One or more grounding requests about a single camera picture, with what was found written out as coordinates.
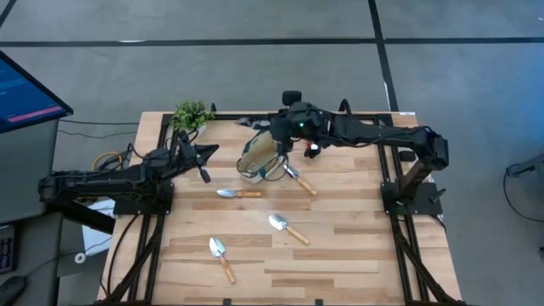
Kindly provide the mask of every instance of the concrete floor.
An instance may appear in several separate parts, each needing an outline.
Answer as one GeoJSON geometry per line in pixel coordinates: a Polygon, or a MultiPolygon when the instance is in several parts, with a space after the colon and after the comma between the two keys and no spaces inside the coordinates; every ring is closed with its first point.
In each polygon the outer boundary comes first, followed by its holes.
{"type": "MultiPolygon", "coordinates": [[[[377,8],[386,38],[544,37],[544,3],[536,0],[377,0],[377,8]]],[[[373,36],[367,1],[355,0],[18,0],[0,29],[0,42],[373,36]]],[[[169,111],[187,97],[225,111],[272,110],[293,88],[324,108],[347,98],[357,111],[388,109],[372,44],[3,51],[71,105],[73,120],[137,122],[141,111],[169,111]]],[[[448,190],[445,222],[463,298],[540,305],[544,224],[510,210],[502,175],[544,151],[544,44],[388,45],[387,52],[399,109],[450,141],[451,164],[434,177],[448,190]]],[[[102,135],[136,127],[59,128],[102,135]]],[[[133,139],[59,134],[54,168],[89,168],[133,139]]],[[[509,192],[519,210],[544,219],[537,183],[530,173],[510,180],[509,192]]],[[[76,225],[65,223],[62,247],[82,249],[76,225]]],[[[75,266],[65,258],[59,304],[91,303],[104,260],[75,266]]]]}

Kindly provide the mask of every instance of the yellow cable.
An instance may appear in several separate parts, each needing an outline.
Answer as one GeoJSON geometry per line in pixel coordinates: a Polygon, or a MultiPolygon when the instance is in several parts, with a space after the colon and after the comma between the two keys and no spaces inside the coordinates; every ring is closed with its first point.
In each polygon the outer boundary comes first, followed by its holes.
{"type": "Polygon", "coordinates": [[[111,151],[111,152],[105,152],[104,154],[102,154],[101,156],[98,156],[94,159],[93,161],[93,166],[91,167],[91,170],[96,170],[96,164],[104,157],[106,156],[117,156],[117,158],[119,159],[119,164],[121,165],[122,167],[122,158],[121,158],[121,154],[115,152],[115,151],[111,151]]]}

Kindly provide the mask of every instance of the small plant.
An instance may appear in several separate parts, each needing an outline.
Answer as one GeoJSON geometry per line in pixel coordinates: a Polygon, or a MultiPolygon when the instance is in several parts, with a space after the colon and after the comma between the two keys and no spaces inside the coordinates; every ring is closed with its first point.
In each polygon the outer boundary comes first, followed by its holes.
{"type": "Polygon", "coordinates": [[[215,116],[212,112],[206,111],[206,106],[202,102],[186,99],[184,103],[176,105],[176,112],[170,121],[174,130],[186,129],[189,131],[200,128],[206,121],[213,120],[215,116]]]}

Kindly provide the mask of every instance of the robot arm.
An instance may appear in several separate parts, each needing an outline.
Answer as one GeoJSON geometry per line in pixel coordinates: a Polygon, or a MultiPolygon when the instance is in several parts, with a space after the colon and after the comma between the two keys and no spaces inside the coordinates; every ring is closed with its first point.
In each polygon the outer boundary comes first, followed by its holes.
{"type": "Polygon", "coordinates": [[[396,200],[410,202],[418,185],[434,170],[449,164],[448,141],[429,127],[384,127],[364,124],[351,115],[334,114],[308,102],[294,102],[270,121],[270,133],[287,153],[298,139],[326,148],[330,145],[354,148],[392,145],[414,150],[418,161],[402,178],[393,194],[396,200]]]}
{"type": "Polygon", "coordinates": [[[172,202],[170,179],[198,167],[206,183],[205,169],[217,144],[191,144],[183,132],[171,149],[156,149],[142,156],[139,165],[125,170],[56,172],[40,180],[40,201],[46,204],[71,202],[85,196],[107,196],[116,202],[114,214],[164,214],[172,202]]]}

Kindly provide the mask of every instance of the computer screen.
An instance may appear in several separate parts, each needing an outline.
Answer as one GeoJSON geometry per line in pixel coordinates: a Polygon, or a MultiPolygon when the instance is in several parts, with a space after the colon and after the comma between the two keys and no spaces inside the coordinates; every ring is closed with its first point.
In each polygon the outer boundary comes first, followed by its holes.
{"type": "Polygon", "coordinates": [[[0,133],[72,113],[70,106],[0,51],[0,133]]]}

